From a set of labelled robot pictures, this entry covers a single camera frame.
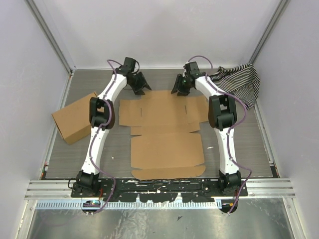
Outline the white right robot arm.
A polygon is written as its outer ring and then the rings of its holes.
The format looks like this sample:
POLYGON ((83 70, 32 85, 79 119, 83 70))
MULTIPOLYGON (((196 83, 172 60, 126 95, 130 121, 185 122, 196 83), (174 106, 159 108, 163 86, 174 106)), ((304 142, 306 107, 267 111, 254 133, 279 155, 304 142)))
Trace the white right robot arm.
POLYGON ((220 154, 218 187, 224 196, 238 196, 241 173, 235 156, 234 125, 237 122, 235 99, 219 88, 198 64, 187 62, 184 72, 178 74, 172 94, 187 96, 195 88, 208 99, 208 121, 214 129, 220 154))

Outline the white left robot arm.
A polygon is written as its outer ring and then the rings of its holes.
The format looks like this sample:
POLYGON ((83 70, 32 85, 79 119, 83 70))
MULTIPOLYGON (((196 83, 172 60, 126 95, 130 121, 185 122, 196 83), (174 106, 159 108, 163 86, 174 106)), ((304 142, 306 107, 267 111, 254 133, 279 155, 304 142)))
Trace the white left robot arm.
POLYGON ((123 64, 117 68, 112 65, 113 62, 117 63, 115 60, 107 60, 112 68, 109 83, 98 96, 92 97, 89 101, 90 141, 84 163, 72 187, 74 192, 86 194, 90 198, 101 192, 100 162, 105 140, 115 123, 115 99, 127 85, 131 87, 135 95, 143 95, 144 88, 151 89, 136 59, 126 57, 123 64))

